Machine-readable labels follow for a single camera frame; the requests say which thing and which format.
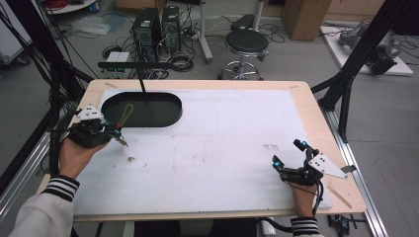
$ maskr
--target black pole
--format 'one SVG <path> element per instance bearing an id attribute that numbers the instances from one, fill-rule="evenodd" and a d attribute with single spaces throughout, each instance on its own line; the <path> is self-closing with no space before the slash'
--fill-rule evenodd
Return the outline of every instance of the black pole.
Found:
<path id="1" fill-rule="evenodd" d="M 365 31 L 363 37 L 349 55 L 342 69 L 334 77 L 311 88 L 313 93 L 329 88 L 325 96 L 318 101 L 319 106 L 327 111 L 334 111 L 336 103 L 343 97 L 342 110 L 339 117 L 339 134 L 345 142 L 348 142 L 346 126 L 352 84 L 355 77 L 371 55 L 373 55 L 379 43 L 388 33 L 391 26 L 398 20 L 410 1 L 386 0 Z"/>

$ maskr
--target concrete floor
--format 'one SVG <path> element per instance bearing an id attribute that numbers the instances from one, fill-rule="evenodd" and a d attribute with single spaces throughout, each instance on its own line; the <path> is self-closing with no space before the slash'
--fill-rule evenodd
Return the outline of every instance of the concrete floor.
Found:
<path id="1" fill-rule="evenodd" d="M 112 13 L 112 4 L 100 14 Z M 79 11 L 58 17 L 58 22 L 65 25 L 83 17 L 92 15 L 88 11 Z M 207 29 L 215 26 L 213 35 L 226 35 L 229 24 L 217 14 L 207 19 Z M 68 39 L 82 55 L 94 72 L 101 78 L 107 78 L 97 67 L 98 61 L 104 61 L 102 50 L 120 42 L 120 37 L 129 37 L 131 22 L 116 15 L 104 16 L 114 28 L 106 35 L 93 37 L 76 34 Z M 280 19 L 262 19 L 261 24 L 272 23 L 281 26 Z M 263 62 L 250 59 L 262 72 L 265 80 L 298 80 L 314 86 L 334 76 L 339 67 L 322 37 L 315 41 L 292 41 L 286 34 L 284 43 L 272 42 L 269 55 Z M 418 39 L 411 39 L 419 44 Z M 205 64 L 201 48 L 195 46 L 197 56 L 194 69 L 190 72 L 170 72 L 168 79 L 204 79 L 213 80 L 227 62 L 237 60 L 237 56 L 224 48 L 224 39 L 208 38 L 214 60 Z M 418 55 L 419 50 L 411 50 Z M 73 50 L 70 56 L 74 65 L 93 76 L 86 65 Z M 418 63 L 419 59 L 402 52 L 400 58 L 405 62 Z M 411 65 L 414 71 L 411 77 L 374 76 L 359 74 L 353 85 L 351 107 L 349 111 L 348 139 L 357 159 L 359 170 L 377 206 L 388 236 L 417 236 L 419 233 L 419 67 Z M 35 129 L 48 109 L 48 87 L 41 79 L 34 64 L 22 66 L 13 63 L 0 71 L 0 173 L 12 161 L 26 139 Z M 316 94 L 320 99 L 324 92 Z M 340 105 L 336 105 L 339 114 Z M 0 223 L 2 235 L 13 228 L 19 206 L 26 198 L 33 195 L 41 177 L 33 176 L 18 197 L 6 218 Z M 320 230 L 325 236 L 337 236 L 327 225 L 325 216 L 317 216 Z M 364 218 L 356 214 L 355 218 Z M 276 218 L 289 225 L 288 218 Z M 77 223 L 75 228 L 80 236 L 92 236 L 98 223 Z M 123 222 L 107 222 L 102 236 L 122 236 Z M 206 229 L 205 223 L 183 222 L 190 234 Z M 358 223 L 358 229 L 351 226 L 353 236 L 372 236 L 368 225 Z M 290 236 L 278 233 L 277 236 Z"/>

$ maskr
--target striped cuff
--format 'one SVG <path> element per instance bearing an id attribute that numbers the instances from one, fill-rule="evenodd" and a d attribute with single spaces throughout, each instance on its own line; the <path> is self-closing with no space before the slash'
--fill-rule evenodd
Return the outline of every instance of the striped cuff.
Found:
<path id="1" fill-rule="evenodd" d="M 49 180 L 42 193 L 55 195 L 72 202 L 79 186 L 80 183 L 77 181 L 66 176 L 57 175 Z"/>
<path id="2" fill-rule="evenodd" d="M 317 219 L 313 217 L 298 217 L 291 219 L 293 236 L 319 234 Z"/>

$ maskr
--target table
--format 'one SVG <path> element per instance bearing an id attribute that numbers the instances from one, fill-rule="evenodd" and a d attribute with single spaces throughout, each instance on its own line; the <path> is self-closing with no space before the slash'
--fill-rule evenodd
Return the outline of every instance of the table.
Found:
<path id="1" fill-rule="evenodd" d="M 147 90 L 200 90 L 200 89 L 239 89 L 239 90 L 285 90 L 292 95 L 293 102 L 301 119 L 307 139 L 312 147 L 327 154 L 339 167 L 345 166 L 341 152 L 333 138 L 331 131 L 304 82 L 295 81 L 198 81 L 198 80 L 166 80 L 144 81 Z M 105 90 L 109 89 L 140 89 L 135 80 L 95 80 L 90 83 L 81 101 L 80 108 L 88 104 L 98 106 Z M 341 180 L 330 176 L 323 178 L 323 184 L 328 189 L 333 201 L 333 207 L 319 209 L 318 213 L 355 213 L 366 209 L 363 198 L 355 184 L 352 175 L 348 180 Z M 272 210 L 260 209 L 251 211 L 206 211 L 196 213 L 137 213 L 127 215 L 83 215 L 74 216 L 75 221 L 109 221 L 109 220 L 144 220 L 144 219 L 191 219 L 191 218 L 220 218 L 246 216 L 277 216 L 293 215 L 293 209 Z"/>

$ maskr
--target person's right hand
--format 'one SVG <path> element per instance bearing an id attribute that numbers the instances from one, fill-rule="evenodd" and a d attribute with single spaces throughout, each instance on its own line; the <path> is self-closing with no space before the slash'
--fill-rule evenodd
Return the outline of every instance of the person's right hand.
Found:
<path id="1" fill-rule="evenodd" d="M 317 186 L 301 186 L 296 183 L 290 183 L 293 190 L 293 203 L 296 216 L 313 217 L 312 207 Z"/>
<path id="2" fill-rule="evenodd" d="M 92 156 L 107 144 L 94 148 L 84 148 L 66 137 L 59 150 L 59 175 L 75 180 L 81 171 L 89 164 Z"/>

